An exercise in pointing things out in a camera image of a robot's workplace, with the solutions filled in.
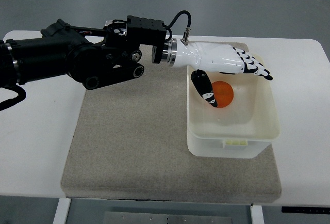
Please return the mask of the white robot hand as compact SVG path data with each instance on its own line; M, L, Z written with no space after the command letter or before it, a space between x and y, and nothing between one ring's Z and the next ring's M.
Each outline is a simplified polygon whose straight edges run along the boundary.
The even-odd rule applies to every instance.
M174 68L191 66L191 81L198 94L211 106L218 107L212 83L206 72L227 74L254 74L268 81L270 72L250 52L232 47L229 44L214 42L190 42L184 45L177 42L175 58L170 59Z

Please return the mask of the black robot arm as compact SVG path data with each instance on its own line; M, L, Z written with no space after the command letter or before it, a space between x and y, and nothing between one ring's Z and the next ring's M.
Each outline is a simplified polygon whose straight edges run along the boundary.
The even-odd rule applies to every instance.
M68 75L88 90L139 78L140 45L152 47L152 63L193 68L191 80L198 94L218 106L209 72L254 74L271 80L270 72L249 52L229 44L189 41L190 27L181 39L161 20L128 16L104 28L72 26L58 20L41 30L41 38L1 41L1 87L16 97L1 102L8 109L26 98L22 85Z

